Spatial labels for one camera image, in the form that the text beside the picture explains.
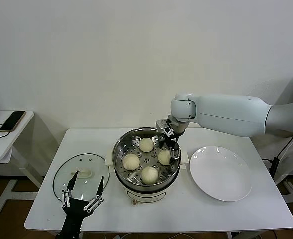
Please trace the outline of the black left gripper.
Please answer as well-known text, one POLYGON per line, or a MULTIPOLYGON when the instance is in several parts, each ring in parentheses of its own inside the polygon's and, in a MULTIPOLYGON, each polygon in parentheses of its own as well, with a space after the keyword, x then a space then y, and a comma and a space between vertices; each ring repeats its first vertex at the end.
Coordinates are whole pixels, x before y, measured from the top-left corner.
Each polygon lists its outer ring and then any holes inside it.
POLYGON ((90 215, 89 212, 94 212, 104 201, 102 198, 104 176, 101 177, 95 198, 90 201, 72 198, 71 191, 75 186, 78 174, 79 170, 69 180, 67 188, 61 190, 62 207, 66 213, 60 232, 61 239, 78 239, 83 219, 90 215))

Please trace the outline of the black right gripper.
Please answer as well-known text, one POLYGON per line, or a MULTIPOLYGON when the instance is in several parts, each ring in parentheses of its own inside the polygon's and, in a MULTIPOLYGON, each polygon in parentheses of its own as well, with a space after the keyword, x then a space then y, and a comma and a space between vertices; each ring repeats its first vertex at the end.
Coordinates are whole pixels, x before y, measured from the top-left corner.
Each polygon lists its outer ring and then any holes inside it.
POLYGON ((170 164, 176 164, 180 162, 180 147, 178 145, 178 139, 180 134, 166 134, 163 133, 159 137, 159 148, 162 149, 164 145, 170 148, 170 164))

